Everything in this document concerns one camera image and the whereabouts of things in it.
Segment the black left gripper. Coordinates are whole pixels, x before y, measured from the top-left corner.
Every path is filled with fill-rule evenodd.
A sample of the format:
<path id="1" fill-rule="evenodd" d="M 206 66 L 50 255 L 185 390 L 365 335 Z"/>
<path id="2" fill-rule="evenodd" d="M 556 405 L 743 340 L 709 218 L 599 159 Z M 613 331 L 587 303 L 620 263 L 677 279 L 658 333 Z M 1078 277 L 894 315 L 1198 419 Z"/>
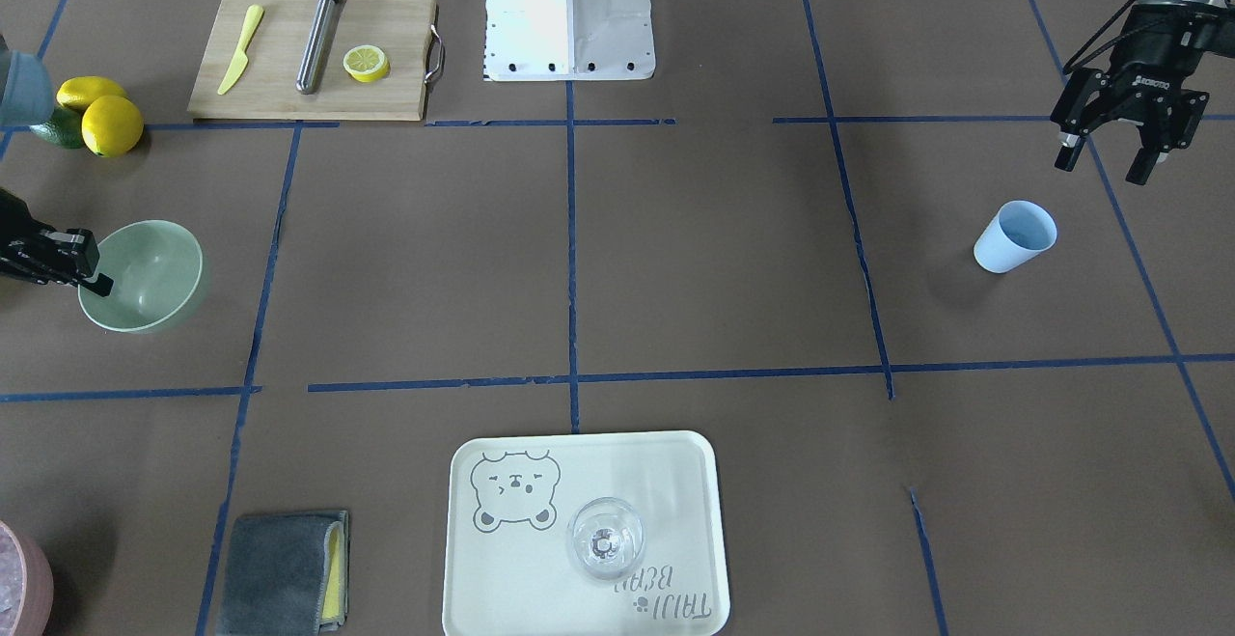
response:
<path id="1" fill-rule="evenodd" d="M 1125 182 L 1144 186 L 1170 153 L 1191 144 L 1207 99 L 1186 79 L 1210 47 L 1210 15 L 1183 6 L 1124 6 L 1104 23 L 1125 21 L 1116 37 L 1093 35 L 1065 64 L 1067 82 L 1051 114 L 1058 126 L 1053 167 L 1072 173 L 1086 138 L 1103 123 L 1137 126 L 1137 156 Z"/>

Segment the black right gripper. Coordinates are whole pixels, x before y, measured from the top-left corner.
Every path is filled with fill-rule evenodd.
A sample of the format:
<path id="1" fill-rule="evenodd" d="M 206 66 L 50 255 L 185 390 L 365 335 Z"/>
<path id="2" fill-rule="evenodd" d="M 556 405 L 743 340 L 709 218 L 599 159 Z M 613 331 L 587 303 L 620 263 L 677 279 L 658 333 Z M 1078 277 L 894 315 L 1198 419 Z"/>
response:
<path id="1" fill-rule="evenodd" d="M 61 232 L 32 217 L 14 193 L 1 191 L 1 274 L 44 285 L 79 285 L 96 296 L 110 296 L 114 280 L 96 274 L 96 237 L 88 230 Z"/>

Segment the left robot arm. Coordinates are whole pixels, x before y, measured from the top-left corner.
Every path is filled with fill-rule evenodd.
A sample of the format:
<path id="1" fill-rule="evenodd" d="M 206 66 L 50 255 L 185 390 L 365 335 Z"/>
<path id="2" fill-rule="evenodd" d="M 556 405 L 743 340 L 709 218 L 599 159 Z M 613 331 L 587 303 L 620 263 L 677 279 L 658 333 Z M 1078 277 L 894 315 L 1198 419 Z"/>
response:
<path id="1" fill-rule="evenodd" d="M 1103 123 L 1137 127 L 1126 182 L 1146 184 L 1170 152 L 1191 147 L 1210 100 L 1186 88 L 1204 56 L 1233 57 L 1233 0 L 1126 0 L 1067 61 L 1050 114 L 1058 170 L 1073 170 Z"/>

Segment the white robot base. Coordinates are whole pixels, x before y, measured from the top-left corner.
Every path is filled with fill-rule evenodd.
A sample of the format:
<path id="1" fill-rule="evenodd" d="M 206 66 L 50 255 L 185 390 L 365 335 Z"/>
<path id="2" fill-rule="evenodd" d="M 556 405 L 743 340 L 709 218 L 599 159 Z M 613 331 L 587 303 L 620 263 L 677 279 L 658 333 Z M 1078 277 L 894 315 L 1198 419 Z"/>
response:
<path id="1" fill-rule="evenodd" d="M 651 0 L 485 0 L 488 82 L 638 82 L 656 73 Z"/>

